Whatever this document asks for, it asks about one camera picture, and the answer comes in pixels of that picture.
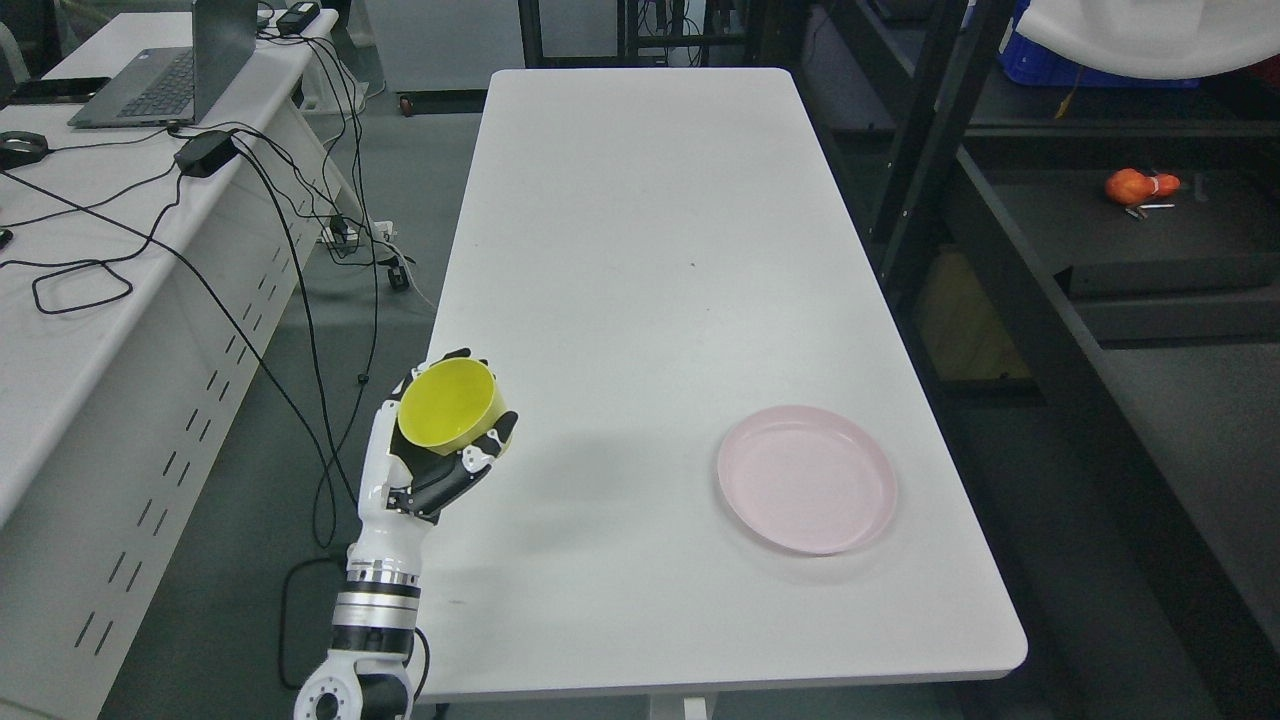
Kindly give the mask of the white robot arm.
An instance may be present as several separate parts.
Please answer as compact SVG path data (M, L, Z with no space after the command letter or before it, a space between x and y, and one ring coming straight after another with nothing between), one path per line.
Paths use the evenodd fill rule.
M335 597L325 659L294 697L293 719L411 719L419 684L410 678L421 588L415 574L349 562Z

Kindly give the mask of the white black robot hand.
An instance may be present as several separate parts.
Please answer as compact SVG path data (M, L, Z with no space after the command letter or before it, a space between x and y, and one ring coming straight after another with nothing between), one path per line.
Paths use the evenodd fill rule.
M474 357L457 348L411 368L379 405L364 457L358 492L361 532L347 552L349 562L376 562L419 574L420 546L442 511L475 487L509 446L518 414L511 409L497 424L460 451L436 455L412 446L399 432L397 411L412 379L434 363Z

